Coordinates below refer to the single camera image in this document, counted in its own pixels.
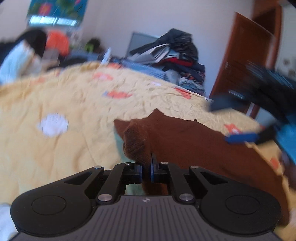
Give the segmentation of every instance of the metal screw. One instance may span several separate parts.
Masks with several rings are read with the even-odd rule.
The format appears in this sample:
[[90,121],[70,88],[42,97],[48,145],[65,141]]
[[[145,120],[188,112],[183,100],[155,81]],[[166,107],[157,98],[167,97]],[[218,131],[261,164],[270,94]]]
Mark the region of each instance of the metal screw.
[[101,194],[98,196],[98,200],[102,202],[108,202],[112,200],[112,196],[110,194]]
[[182,201],[191,201],[194,197],[189,193],[183,193],[179,196],[180,200]]

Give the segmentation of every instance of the clothing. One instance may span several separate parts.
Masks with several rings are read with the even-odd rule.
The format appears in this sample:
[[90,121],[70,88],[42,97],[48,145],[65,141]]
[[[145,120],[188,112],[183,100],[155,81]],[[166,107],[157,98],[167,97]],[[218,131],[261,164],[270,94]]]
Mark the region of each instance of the clothing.
[[194,82],[192,80],[188,80],[186,78],[180,78],[179,86],[184,89],[190,90],[194,93],[205,96],[205,90],[204,90],[203,86],[197,84],[196,82]]
[[[200,166],[270,193],[281,205],[281,223],[289,222],[282,176],[245,144],[230,145],[222,133],[195,121],[165,116],[158,109],[140,120],[114,120],[114,126],[124,141],[125,155],[143,165],[144,180],[149,179],[151,153],[158,162],[175,163],[181,169]],[[158,184],[145,182],[143,188],[149,195],[167,193],[166,187]]]
[[61,31],[50,31],[46,42],[47,49],[57,49],[61,56],[67,56],[69,54],[69,38]]
[[180,75],[178,72],[169,69],[168,71],[165,72],[165,75],[168,78],[168,81],[172,84],[178,85],[179,84],[179,79],[180,79]]
[[148,49],[144,53],[136,53],[132,56],[127,57],[127,59],[140,64],[154,64],[159,63],[168,54],[169,51],[169,44],[162,44]]
[[175,64],[179,64],[179,65],[182,65],[182,66],[187,66],[187,67],[191,67],[193,65],[193,61],[181,60],[181,59],[177,59],[176,57],[166,58],[166,59],[162,60],[160,62],[160,64],[163,64],[163,63],[166,63],[166,62],[171,62],[171,63],[175,63]]
[[194,61],[198,61],[198,51],[192,43],[192,35],[174,28],[165,35],[158,38],[154,43],[146,44],[140,48],[132,50],[130,54],[142,54],[149,49],[162,44],[170,44],[171,49],[184,54],[186,57]]
[[15,42],[0,44],[0,65],[9,52],[23,40],[26,40],[34,49],[35,54],[38,54],[41,58],[43,57],[47,40],[46,33],[42,29],[31,29],[23,33]]
[[186,66],[179,65],[179,64],[170,63],[170,62],[163,63],[163,65],[165,66],[163,68],[163,71],[167,71],[168,69],[172,69],[172,70],[177,71],[180,74],[181,73],[190,73],[194,77],[194,79],[196,79],[196,81],[198,83],[202,84],[204,82],[203,76],[200,75],[200,73],[205,72],[205,66],[204,65],[201,65],[199,63],[195,63],[190,68],[186,67]]
[[205,73],[197,71],[197,77],[198,78],[194,78],[190,73],[187,72],[181,72],[180,75],[182,78],[186,78],[188,80],[192,80],[196,83],[198,83],[199,85],[203,85],[204,81],[205,81]]
[[188,57],[186,54],[176,52],[173,49],[170,49],[168,54],[163,59],[167,59],[167,58],[177,58],[177,59],[183,60],[183,61],[188,61],[188,62],[192,62],[192,63],[195,62],[195,60],[192,60],[192,58]]
[[125,60],[125,59],[123,59],[120,63],[126,68],[141,72],[143,74],[151,75],[158,79],[168,81],[168,78],[165,72],[160,69],[153,68],[151,66],[142,65],[139,63],[134,63],[132,61]]

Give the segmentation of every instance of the blue object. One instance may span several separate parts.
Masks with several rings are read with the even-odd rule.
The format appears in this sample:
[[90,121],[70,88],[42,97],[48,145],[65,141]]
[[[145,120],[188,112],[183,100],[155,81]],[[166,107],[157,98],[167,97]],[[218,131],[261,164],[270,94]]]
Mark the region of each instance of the blue object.
[[66,59],[70,58],[87,58],[87,61],[96,61],[98,60],[99,54],[89,53],[84,50],[72,50],[70,54],[66,57]]
[[154,165],[153,162],[150,164],[150,180],[152,183],[154,183]]
[[179,86],[186,89],[186,90],[192,91],[192,92],[197,93],[197,94],[202,95],[202,96],[205,96],[204,87],[202,85],[194,82],[193,80],[188,80],[186,78],[181,78],[179,80]]
[[228,142],[229,144],[256,142],[258,139],[259,139],[259,136],[257,133],[236,134],[236,135],[225,137],[226,142]]
[[288,124],[283,126],[277,133],[275,141],[296,165],[296,125]]
[[147,65],[142,65],[142,64],[135,63],[135,62],[128,61],[128,60],[122,60],[121,64],[126,68],[141,72],[143,74],[153,76],[158,79],[169,81],[165,72],[160,69],[153,68],[153,67],[150,67]]

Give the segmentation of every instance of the orange object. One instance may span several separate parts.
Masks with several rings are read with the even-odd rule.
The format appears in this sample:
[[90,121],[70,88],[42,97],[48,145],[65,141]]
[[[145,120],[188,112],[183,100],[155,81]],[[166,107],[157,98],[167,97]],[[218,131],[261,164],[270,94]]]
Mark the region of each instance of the orange object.
[[112,99],[126,99],[132,96],[132,94],[129,94],[123,91],[110,91],[110,92],[106,92],[104,95]]
[[55,72],[54,76],[55,76],[55,77],[58,77],[60,74],[61,74],[61,71],[58,70],[58,71]]
[[177,90],[184,98],[190,100],[191,99],[191,94],[183,89],[179,89],[175,87],[175,90]]
[[44,82],[45,82],[45,78],[40,77],[38,80],[30,81],[30,85],[38,85],[38,84],[42,84]]
[[112,68],[112,69],[120,69],[122,67],[121,64],[117,64],[117,63],[109,63],[108,67]]
[[69,54],[69,45],[69,39],[63,32],[49,32],[46,42],[47,49],[57,49],[60,55],[67,56]]
[[236,127],[235,124],[224,125],[230,134],[241,134],[242,131]]
[[279,167],[281,166],[278,159],[276,159],[275,157],[271,158],[270,160],[270,164],[272,166],[272,168],[276,171],[277,169],[279,169]]
[[52,9],[51,3],[43,3],[39,8],[39,15],[48,16],[50,14],[51,9]]

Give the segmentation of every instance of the green object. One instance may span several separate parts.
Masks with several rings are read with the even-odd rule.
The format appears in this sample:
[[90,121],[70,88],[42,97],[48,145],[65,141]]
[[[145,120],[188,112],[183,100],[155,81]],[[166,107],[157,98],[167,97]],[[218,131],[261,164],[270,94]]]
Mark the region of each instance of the green object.
[[93,44],[86,44],[84,49],[85,49],[85,51],[92,53],[94,51],[94,45]]
[[88,0],[31,0],[28,16],[48,16],[82,21]]

